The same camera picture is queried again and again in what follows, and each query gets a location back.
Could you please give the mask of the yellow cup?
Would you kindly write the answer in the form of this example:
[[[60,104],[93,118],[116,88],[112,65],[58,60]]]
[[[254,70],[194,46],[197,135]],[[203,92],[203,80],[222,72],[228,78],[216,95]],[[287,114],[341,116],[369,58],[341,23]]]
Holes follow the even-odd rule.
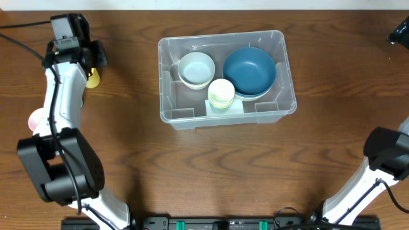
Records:
[[[210,100],[209,103],[214,105],[214,106],[217,106],[217,107],[226,107],[226,106],[230,106],[233,103],[233,101],[231,100],[231,101],[226,102],[226,103],[218,103],[218,102],[215,102],[213,100]]]
[[[100,83],[100,75],[96,68],[91,69],[91,73],[89,74],[88,81],[86,83],[86,87],[91,89],[95,88]]]

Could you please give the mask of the pink cup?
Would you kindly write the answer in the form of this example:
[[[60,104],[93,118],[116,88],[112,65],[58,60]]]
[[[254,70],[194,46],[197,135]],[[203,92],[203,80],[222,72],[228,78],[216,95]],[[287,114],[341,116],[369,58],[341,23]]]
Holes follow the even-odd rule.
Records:
[[[37,126],[40,124],[41,119],[44,117],[45,109],[39,108],[31,113],[28,119],[28,127],[31,131],[35,131]]]

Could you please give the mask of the white small bowl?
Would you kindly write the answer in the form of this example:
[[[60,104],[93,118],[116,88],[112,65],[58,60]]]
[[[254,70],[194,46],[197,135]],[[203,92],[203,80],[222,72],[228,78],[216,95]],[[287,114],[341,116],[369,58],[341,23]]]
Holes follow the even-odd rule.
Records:
[[[207,87],[207,85],[209,85],[209,83],[211,83],[212,79],[206,81],[205,83],[202,84],[192,84],[192,83],[188,83],[183,77],[180,77],[180,80],[184,83],[184,85],[186,85],[188,88],[190,89],[194,89],[194,90],[199,90],[199,89],[204,89],[205,87]]]

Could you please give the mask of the grey small bowl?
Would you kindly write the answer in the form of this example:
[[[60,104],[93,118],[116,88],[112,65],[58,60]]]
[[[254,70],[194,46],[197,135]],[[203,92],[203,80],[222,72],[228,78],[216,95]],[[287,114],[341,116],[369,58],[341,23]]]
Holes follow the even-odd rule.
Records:
[[[181,58],[178,64],[178,75],[186,85],[207,85],[215,75],[215,63],[205,53],[191,52]]]

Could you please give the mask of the yellow cup front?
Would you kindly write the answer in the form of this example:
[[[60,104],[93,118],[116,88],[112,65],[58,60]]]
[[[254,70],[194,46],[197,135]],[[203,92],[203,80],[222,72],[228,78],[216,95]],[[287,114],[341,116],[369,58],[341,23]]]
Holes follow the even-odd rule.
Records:
[[[217,107],[226,107],[226,106],[230,106],[233,103],[233,101],[231,100],[231,101],[226,102],[226,103],[218,103],[218,102],[215,102],[213,100],[210,100],[209,103],[214,105],[214,106],[217,106]]]

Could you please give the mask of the mint green cup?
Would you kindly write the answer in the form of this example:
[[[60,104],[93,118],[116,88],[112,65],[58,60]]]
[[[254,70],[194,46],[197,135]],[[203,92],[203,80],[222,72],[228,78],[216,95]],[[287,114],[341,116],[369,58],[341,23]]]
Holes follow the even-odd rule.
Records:
[[[228,110],[228,109],[229,109],[229,106],[226,106],[226,107],[217,107],[217,106],[214,106],[214,105],[212,105],[212,104],[210,104],[210,107],[211,107],[212,110],[216,110],[216,111],[225,111],[225,110]]]

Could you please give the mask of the cream white cup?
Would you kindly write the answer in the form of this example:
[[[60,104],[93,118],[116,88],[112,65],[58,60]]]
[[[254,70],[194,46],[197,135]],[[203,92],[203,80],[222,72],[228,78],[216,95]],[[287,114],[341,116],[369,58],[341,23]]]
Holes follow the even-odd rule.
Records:
[[[226,79],[214,80],[208,87],[208,99],[218,103],[226,103],[235,97],[234,85]]]

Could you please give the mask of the clear plastic storage container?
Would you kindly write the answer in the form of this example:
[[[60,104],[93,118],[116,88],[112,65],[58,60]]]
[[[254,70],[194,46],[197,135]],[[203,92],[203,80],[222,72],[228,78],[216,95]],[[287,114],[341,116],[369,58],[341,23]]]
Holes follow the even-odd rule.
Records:
[[[243,102],[243,114],[207,116],[207,88],[194,90],[180,80],[178,64],[191,52],[202,52],[215,62],[216,79],[222,77],[224,60],[236,49],[256,47],[274,60],[277,77],[261,98]],[[160,117],[176,130],[243,123],[275,123],[297,109],[286,40],[279,30],[208,34],[163,38],[158,43]]]

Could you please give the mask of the dark blue bowl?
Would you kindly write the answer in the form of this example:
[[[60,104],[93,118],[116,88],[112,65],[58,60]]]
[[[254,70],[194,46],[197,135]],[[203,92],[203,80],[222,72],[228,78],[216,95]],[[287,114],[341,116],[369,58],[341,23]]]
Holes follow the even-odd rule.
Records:
[[[275,62],[264,50],[244,47],[230,53],[222,66],[223,75],[269,74],[277,77]]]
[[[237,95],[244,97],[254,97],[266,93],[272,88],[276,80],[274,74],[223,75],[222,78],[233,84]]]

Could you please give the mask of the large beige bowl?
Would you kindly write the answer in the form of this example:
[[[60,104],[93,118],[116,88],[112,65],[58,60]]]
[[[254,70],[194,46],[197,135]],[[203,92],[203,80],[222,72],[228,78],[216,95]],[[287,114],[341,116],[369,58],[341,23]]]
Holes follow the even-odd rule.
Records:
[[[235,98],[239,99],[241,101],[250,102],[250,101],[254,101],[254,100],[257,100],[257,99],[261,98],[262,96],[264,96],[267,93],[268,93],[268,90],[263,92],[263,93],[257,94],[257,95],[245,95],[245,94],[241,94],[241,93],[235,91]]]

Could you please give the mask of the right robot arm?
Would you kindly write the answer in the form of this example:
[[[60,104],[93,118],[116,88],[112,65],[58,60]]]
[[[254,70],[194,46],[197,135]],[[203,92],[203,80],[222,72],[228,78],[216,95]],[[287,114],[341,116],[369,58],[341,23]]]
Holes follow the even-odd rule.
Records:
[[[322,223],[351,226],[358,215],[384,190],[403,213],[391,186],[408,177],[408,120],[397,130],[377,127],[366,139],[364,159],[348,182],[323,203]]]

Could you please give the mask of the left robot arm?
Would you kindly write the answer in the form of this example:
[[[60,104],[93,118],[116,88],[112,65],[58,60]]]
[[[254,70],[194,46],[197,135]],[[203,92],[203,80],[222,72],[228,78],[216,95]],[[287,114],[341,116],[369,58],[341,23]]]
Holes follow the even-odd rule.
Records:
[[[91,40],[80,13],[51,17],[55,39],[42,58],[47,79],[44,114],[17,153],[45,202],[75,208],[100,229],[131,229],[129,207],[105,187],[100,159],[81,134],[83,94],[92,70],[105,66],[102,42]]]

